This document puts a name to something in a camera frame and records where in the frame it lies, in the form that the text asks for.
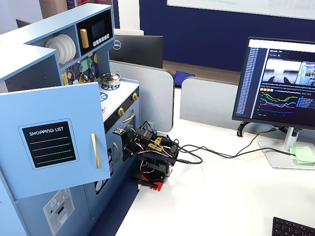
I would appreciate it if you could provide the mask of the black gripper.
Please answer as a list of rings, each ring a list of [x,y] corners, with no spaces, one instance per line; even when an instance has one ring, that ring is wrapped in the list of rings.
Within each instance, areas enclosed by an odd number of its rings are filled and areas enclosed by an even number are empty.
[[[128,158],[133,157],[139,149],[143,149],[134,132],[127,132],[124,134],[124,148],[123,148],[123,162]]]

